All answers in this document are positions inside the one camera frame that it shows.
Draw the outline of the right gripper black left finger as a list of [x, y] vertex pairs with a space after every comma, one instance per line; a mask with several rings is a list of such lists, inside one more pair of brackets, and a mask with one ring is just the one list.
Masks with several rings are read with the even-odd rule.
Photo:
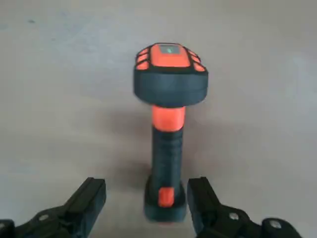
[[42, 210], [16, 226], [1, 219], [2, 238], [87, 238], [106, 202], [106, 182], [87, 178], [61, 206]]

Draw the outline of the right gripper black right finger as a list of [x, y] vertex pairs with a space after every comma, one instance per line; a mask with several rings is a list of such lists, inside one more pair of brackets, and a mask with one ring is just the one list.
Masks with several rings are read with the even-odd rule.
[[257, 224], [245, 211], [223, 205], [206, 177], [188, 180], [187, 198], [198, 238], [301, 237], [286, 220], [269, 217]]

